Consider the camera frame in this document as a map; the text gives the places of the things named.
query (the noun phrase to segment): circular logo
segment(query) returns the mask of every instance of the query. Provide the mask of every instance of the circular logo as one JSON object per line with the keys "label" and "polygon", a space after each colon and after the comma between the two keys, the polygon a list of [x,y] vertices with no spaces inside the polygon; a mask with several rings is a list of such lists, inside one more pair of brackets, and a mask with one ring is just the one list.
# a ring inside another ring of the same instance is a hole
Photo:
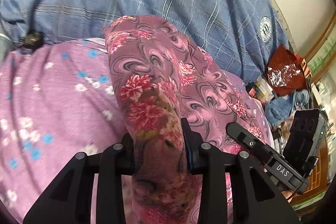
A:
{"label": "circular logo", "polygon": [[264,42],[268,41],[272,34],[272,23],[268,17],[263,17],[260,21],[260,36]]}

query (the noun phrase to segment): red package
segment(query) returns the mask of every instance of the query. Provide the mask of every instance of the red package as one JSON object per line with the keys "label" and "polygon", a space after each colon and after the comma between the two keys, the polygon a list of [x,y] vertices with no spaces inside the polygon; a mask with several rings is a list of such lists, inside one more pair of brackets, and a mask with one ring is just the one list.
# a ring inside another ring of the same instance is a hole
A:
{"label": "red package", "polygon": [[268,63],[265,78],[278,96],[307,88],[300,62],[283,45],[280,45]]}

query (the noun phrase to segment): metal screw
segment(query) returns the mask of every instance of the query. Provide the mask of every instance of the metal screw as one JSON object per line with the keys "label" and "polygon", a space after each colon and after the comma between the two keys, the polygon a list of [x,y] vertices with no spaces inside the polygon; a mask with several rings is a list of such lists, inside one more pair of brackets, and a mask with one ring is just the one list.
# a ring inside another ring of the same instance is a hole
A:
{"label": "metal screw", "polygon": [[78,159],[78,160],[81,160],[81,159],[83,159],[85,157],[85,153],[84,152],[78,152],[77,154],[76,154],[76,159]]}
{"label": "metal screw", "polygon": [[202,143],[201,144],[201,147],[204,149],[204,150],[208,150],[211,148],[211,144],[210,143]]}
{"label": "metal screw", "polygon": [[114,146],[113,146],[113,149],[114,150],[120,150],[123,148],[123,145],[121,143],[116,143]]}
{"label": "metal screw", "polygon": [[243,158],[243,159],[246,159],[249,157],[249,153],[246,152],[246,151],[240,151],[239,152],[239,155]]}

